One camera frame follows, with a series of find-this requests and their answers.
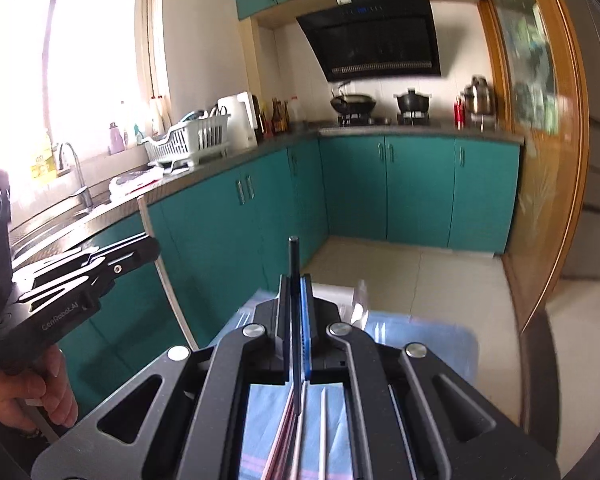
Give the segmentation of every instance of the dish rack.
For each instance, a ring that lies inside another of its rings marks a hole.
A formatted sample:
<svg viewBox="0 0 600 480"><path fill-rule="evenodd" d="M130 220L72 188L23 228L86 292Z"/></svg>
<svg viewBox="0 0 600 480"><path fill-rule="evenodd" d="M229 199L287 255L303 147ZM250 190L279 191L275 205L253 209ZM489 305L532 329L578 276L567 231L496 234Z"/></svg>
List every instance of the dish rack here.
<svg viewBox="0 0 600 480"><path fill-rule="evenodd" d="M200 158L221 153L226 156L229 147L226 127L229 115L216 115L205 119L180 121L174 124L161 139L147 137L141 139L149 164L167 166L165 173L176 167L190 168L200 162Z"/></svg>

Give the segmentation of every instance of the silver bolt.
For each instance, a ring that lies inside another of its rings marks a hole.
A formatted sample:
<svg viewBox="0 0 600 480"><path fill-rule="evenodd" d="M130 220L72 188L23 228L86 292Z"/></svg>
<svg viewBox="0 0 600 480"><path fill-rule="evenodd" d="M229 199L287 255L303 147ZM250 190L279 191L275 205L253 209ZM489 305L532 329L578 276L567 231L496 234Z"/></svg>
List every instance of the silver bolt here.
<svg viewBox="0 0 600 480"><path fill-rule="evenodd" d="M416 359L421 359L427 355L427 347L422 343L409 343L405 351L409 357L415 357Z"/></svg>
<svg viewBox="0 0 600 480"><path fill-rule="evenodd" d="M260 337L265 333L265 329L262 325L251 323L242 329L242 333L247 337Z"/></svg>
<svg viewBox="0 0 600 480"><path fill-rule="evenodd" d="M189 357L189 349L186 346L172 346L167 352L167 357L172 361L184 361Z"/></svg>
<svg viewBox="0 0 600 480"><path fill-rule="evenodd" d="M349 323L334 323L329 327L329 332L333 335L343 336L351 332L351 325Z"/></svg>

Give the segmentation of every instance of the range hood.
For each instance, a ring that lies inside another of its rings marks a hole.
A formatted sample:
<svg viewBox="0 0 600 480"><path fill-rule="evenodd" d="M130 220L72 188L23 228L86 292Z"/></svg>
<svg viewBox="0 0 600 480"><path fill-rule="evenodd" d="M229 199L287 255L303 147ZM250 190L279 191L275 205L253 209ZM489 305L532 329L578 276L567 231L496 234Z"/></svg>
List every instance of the range hood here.
<svg viewBox="0 0 600 480"><path fill-rule="evenodd" d="M440 75L429 0L359 0L297 19L327 81Z"/></svg>

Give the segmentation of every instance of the red can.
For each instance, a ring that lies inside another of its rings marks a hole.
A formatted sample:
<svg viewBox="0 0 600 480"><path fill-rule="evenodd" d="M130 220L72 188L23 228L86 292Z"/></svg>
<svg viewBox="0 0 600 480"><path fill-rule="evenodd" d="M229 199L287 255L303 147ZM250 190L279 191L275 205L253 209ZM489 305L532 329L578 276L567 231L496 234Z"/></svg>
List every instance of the red can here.
<svg viewBox="0 0 600 480"><path fill-rule="evenodd" d="M454 103L454 125L458 130L464 128L464 102L459 96Z"/></svg>

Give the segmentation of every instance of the blue tablecloth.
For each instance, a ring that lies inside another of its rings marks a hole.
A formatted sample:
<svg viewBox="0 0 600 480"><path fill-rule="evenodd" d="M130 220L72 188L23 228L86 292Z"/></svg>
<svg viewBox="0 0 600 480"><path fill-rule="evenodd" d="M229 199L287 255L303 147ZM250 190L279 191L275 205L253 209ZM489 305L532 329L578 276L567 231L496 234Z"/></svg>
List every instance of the blue tablecloth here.
<svg viewBox="0 0 600 480"><path fill-rule="evenodd" d="M256 305L274 297L275 295L270 292L259 290L236 312L211 344L216 344L227 332L250 322ZM371 312L365 332L376 342L396 348L403 348L411 342L421 342L465 381L473 383L475 380L478 343L474 334L464 327L424 321L399 314ZM290 384L285 386L258 384L251 387L242 446L240 480L260 480L278 430L289 388ZM352 471L349 430L341 384L309 384L307 387L301 478L315 480L318 477L320 394L324 388L327 389L328 478L350 480Z"/></svg>

